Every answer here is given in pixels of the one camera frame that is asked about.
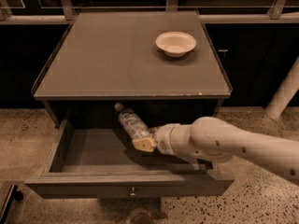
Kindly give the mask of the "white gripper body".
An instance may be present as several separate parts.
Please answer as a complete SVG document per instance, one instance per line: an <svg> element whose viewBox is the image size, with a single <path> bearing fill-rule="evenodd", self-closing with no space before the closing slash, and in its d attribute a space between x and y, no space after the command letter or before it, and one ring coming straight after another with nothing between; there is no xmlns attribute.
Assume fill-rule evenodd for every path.
<svg viewBox="0 0 299 224"><path fill-rule="evenodd" d="M181 125L167 124L158 129L154 135L157 149L164 155L177 156L181 152Z"/></svg>

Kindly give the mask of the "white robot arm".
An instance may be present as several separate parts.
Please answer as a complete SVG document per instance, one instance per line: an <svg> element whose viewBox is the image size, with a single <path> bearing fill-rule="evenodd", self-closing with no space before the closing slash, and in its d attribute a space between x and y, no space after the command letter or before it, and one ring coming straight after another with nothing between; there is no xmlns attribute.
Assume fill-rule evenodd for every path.
<svg viewBox="0 0 299 224"><path fill-rule="evenodd" d="M166 124L133 141L134 148L164 155L226 162L233 156L250 161L295 185L299 184L299 142L252 133L213 117L191 124Z"/></svg>

